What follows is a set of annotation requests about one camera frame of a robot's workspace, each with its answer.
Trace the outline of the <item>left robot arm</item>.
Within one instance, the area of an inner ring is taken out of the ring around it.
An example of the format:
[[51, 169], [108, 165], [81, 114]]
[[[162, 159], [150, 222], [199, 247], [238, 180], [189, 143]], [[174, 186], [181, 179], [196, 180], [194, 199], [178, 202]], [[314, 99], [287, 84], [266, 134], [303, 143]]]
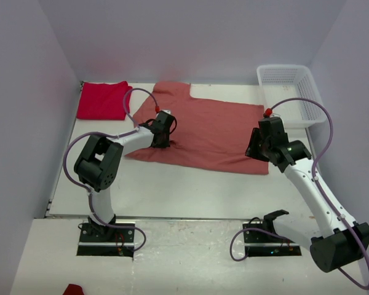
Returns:
[[89, 138], [74, 164], [74, 172], [87, 189], [90, 214], [88, 223], [101, 241], [110, 241], [116, 233], [116, 215], [113, 211], [110, 186], [117, 176], [123, 156], [146, 149], [164, 149], [170, 146], [170, 135], [177, 127], [177, 119], [168, 111], [119, 135], [101, 132]]

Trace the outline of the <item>salmon pink t shirt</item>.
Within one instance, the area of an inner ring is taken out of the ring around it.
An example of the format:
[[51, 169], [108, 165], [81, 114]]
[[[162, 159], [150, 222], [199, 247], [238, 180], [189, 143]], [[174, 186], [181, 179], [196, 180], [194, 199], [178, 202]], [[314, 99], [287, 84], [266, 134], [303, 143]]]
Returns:
[[128, 154], [144, 162], [158, 162], [205, 170], [267, 175], [268, 163], [245, 156], [253, 128], [263, 118], [262, 105], [193, 98], [191, 86], [158, 82], [133, 118], [146, 122], [155, 117], [155, 105], [177, 119], [165, 149], [149, 147]]

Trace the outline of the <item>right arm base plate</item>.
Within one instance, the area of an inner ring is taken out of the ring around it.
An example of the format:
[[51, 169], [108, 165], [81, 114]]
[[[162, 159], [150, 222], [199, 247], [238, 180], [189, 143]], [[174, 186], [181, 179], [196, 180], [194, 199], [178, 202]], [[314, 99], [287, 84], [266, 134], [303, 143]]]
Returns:
[[301, 256], [300, 247], [293, 242], [275, 238], [257, 230], [247, 230], [243, 233], [245, 254], [249, 258]]

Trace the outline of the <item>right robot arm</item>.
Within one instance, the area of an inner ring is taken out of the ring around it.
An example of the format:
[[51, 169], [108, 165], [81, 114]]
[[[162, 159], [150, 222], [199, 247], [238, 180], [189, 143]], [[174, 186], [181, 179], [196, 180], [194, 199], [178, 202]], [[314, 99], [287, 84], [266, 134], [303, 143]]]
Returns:
[[290, 141], [278, 117], [265, 117], [253, 128], [247, 157], [270, 162], [296, 187], [313, 219], [285, 210], [263, 218], [263, 237], [274, 242], [287, 238], [309, 250], [323, 272], [331, 272], [364, 258], [369, 246], [369, 225], [359, 224], [326, 186], [306, 146]]

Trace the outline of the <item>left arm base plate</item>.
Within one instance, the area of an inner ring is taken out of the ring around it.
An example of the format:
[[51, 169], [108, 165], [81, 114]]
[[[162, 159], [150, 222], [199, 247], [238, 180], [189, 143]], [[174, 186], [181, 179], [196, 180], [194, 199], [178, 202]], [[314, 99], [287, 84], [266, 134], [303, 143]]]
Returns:
[[129, 229], [114, 229], [97, 224], [90, 218], [78, 225], [80, 236], [77, 256], [133, 258], [134, 230], [132, 223], [117, 224]]

